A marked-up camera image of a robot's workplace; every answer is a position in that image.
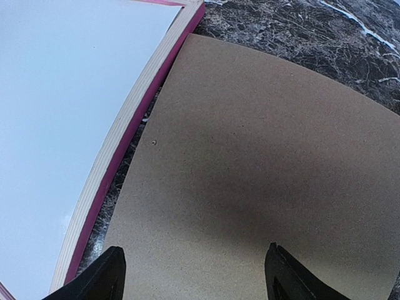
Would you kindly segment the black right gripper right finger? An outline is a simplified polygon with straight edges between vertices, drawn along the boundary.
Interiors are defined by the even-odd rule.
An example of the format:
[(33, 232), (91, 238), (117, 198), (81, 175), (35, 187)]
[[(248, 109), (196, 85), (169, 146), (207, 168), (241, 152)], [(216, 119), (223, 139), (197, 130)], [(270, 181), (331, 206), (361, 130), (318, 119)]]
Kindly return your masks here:
[(268, 299), (346, 299), (302, 265), (282, 246), (272, 242), (264, 263)]

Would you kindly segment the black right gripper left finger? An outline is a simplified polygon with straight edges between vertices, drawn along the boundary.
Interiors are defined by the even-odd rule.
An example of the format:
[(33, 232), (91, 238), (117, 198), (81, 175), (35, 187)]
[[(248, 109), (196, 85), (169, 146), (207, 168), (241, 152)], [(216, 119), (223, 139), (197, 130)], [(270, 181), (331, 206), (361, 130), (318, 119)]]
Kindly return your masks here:
[(124, 294), (126, 260), (121, 247), (111, 246), (79, 276), (47, 300), (120, 300)]

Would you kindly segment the brown cardboard backing board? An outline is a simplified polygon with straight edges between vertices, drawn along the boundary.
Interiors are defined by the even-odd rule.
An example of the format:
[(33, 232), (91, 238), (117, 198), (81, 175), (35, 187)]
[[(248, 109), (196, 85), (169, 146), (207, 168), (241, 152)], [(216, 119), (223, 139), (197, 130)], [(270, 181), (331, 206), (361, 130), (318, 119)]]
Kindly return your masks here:
[(399, 116), (297, 64), (192, 34), (106, 236), (125, 299), (266, 299), (271, 243), (350, 299), (399, 272)]

